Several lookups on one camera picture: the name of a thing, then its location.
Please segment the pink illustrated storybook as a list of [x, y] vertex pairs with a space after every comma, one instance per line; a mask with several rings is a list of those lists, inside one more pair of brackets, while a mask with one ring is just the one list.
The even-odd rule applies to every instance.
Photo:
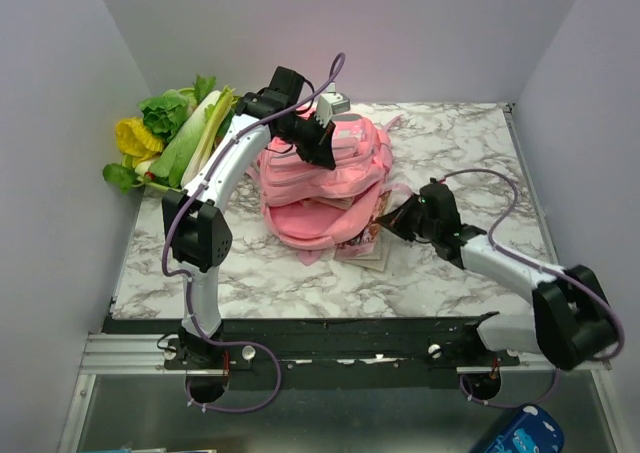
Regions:
[[390, 195], [390, 190], [381, 193], [364, 229], [351, 240], [336, 246], [333, 256], [335, 261], [379, 272], [385, 269], [389, 255], [389, 242], [376, 220], [386, 212]]

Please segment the pink school backpack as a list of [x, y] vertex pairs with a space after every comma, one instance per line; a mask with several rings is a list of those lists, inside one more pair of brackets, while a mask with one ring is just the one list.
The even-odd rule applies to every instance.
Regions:
[[[279, 138], [247, 169], [260, 188], [267, 229], [293, 248], [303, 265], [313, 264], [324, 251], [358, 235], [384, 191], [412, 194], [408, 185], [389, 181], [393, 165], [389, 130], [400, 119], [396, 116], [378, 127], [357, 113], [336, 116], [333, 170], [307, 164], [293, 151], [284, 152]], [[355, 201], [344, 211], [311, 201], [314, 197], [354, 197]]]

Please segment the orange paperback book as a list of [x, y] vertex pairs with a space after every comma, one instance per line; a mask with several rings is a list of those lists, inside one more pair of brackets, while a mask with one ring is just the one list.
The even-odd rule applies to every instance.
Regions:
[[355, 201], [355, 198], [354, 197], [347, 197], [347, 198], [314, 197], [314, 198], [311, 198], [311, 201], [346, 211], [351, 208], [351, 206]]

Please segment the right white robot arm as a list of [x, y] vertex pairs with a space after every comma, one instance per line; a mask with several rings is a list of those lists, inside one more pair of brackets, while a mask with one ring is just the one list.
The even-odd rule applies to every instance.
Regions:
[[462, 222], [453, 193], [441, 182], [422, 187], [376, 222], [405, 241], [426, 241], [441, 259], [489, 278], [531, 305], [528, 314], [490, 312], [474, 320], [459, 343], [471, 364], [514, 351], [541, 354], [569, 371], [623, 343], [619, 322], [589, 268], [539, 263], [498, 244]]

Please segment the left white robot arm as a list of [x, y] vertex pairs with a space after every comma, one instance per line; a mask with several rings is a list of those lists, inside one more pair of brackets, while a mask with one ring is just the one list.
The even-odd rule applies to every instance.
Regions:
[[214, 366], [222, 353], [222, 318], [218, 307], [218, 274], [229, 254], [232, 234], [224, 218], [231, 194], [257, 155], [274, 138], [295, 147], [311, 165], [332, 170], [333, 117], [349, 109], [336, 92], [339, 69], [306, 99], [303, 77], [279, 67], [270, 84], [239, 101], [229, 130], [203, 169], [181, 191], [162, 202], [165, 244], [161, 256], [167, 277], [182, 276], [185, 313], [183, 336], [194, 336], [187, 355], [201, 368]]

